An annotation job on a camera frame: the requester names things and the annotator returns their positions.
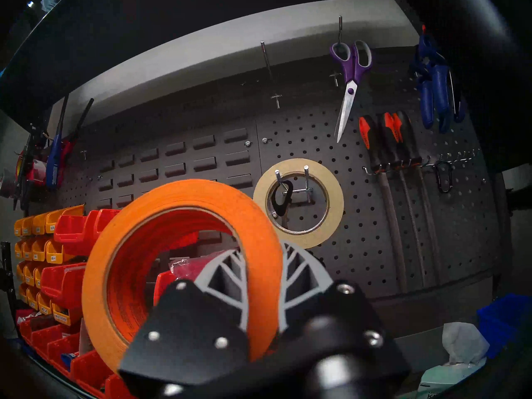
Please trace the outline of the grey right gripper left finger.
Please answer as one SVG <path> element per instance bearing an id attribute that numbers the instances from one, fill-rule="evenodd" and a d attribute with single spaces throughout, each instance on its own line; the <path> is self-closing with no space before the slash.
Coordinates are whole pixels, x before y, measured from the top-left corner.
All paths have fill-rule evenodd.
<path id="1" fill-rule="evenodd" d="M 123 355 L 127 386 L 202 385 L 249 362 L 247 268 L 239 249 L 174 262 Z"/>

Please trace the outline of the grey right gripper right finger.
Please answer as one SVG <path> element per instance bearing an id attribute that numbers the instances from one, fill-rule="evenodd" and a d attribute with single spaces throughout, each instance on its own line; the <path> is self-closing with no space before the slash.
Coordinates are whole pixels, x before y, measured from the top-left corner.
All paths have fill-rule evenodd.
<path id="1" fill-rule="evenodd" d="M 343 344 L 362 359 L 369 376 L 402 382 L 410 366 L 356 282 L 334 281 L 310 252 L 281 241 L 278 348 L 311 333 Z"/>

